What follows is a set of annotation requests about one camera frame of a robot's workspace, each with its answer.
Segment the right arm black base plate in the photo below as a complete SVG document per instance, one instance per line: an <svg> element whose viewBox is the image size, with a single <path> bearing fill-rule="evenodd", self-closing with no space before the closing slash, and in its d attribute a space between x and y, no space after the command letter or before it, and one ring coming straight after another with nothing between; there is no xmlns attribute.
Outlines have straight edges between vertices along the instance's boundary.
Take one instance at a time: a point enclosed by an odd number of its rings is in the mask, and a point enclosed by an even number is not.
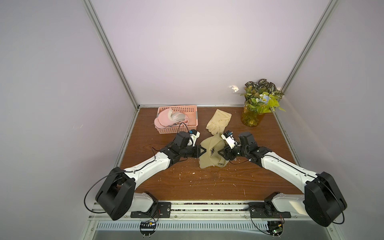
<svg viewBox="0 0 384 240"><path fill-rule="evenodd" d="M265 202L250 202L248 205L251 218L290 219L292 217L290 212L279 212L274 206Z"/></svg>

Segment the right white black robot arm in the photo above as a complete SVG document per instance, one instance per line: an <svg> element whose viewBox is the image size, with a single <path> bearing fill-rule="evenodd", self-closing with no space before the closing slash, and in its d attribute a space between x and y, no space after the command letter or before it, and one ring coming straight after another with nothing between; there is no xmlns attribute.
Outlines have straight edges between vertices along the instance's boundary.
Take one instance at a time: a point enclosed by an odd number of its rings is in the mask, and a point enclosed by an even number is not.
<svg viewBox="0 0 384 240"><path fill-rule="evenodd" d="M225 141L225 147L218 153L225 160L244 157L249 162L279 175L301 191L300 195L272 194L266 202L273 211L306 215L323 227L328 227L339 216L344 216L348 205L329 173L318 174L289 162L271 149L260 147L249 132L240 134L238 141L231 131L221 134L221 138Z"/></svg>

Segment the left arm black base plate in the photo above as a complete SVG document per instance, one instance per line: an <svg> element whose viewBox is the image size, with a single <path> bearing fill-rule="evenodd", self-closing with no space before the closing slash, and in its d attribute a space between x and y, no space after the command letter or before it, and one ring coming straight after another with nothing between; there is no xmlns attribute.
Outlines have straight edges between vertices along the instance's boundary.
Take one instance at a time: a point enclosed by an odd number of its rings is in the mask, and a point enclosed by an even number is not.
<svg viewBox="0 0 384 240"><path fill-rule="evenodd" d="M131 218L170 218L171 202L155 202L146 212L131 212Z"/></svg>

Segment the beige baseball cap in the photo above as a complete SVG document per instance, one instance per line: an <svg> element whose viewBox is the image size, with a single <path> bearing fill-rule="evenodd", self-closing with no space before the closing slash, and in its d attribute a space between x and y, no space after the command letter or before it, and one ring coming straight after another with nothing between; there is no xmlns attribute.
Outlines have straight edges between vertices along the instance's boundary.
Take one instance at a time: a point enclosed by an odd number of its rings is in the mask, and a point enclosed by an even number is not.
<svg viewBox="0 0 384 240"><path fill-rule="evenodd" d="M208 167L224 168L228 161L219 154L219 151L224 149L226 142L220 134L216 134L201 142L201 147L207 151L199 157L199 165L201 169Z"/></svg>

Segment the pink baseball cap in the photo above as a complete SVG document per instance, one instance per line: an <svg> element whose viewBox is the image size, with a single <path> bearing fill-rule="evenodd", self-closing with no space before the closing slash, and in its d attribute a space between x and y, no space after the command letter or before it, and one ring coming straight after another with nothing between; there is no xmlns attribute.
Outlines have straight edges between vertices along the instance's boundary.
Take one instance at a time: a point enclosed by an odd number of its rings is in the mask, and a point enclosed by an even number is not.
<svg viewBox="0 0 384 240"><path fill-rule="evenodd" d="M184 113L173 111L172 109L165 109L160 112L154 120L154 125L157 129L171 128L181 123L188 124L189 117Z"/></svg>

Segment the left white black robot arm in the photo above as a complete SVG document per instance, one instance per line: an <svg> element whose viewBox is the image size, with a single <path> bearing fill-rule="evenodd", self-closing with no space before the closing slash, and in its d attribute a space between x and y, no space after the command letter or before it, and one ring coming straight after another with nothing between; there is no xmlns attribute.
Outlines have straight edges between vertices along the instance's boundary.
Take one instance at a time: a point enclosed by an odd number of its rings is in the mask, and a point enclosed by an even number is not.
<svg viewBox="0 0 384 240"><path fill-rule="evenodd" d="M158 200L149 193L137 193L136 189L181 159L203 155L206 149L196 144L199 137L200 133L196 130L179 132L172 142L148 160L124 170L119 167L112 169L96 194L96 202L113 221L127 212L141 212L150 218L155 217L159 214Z"/></svg>

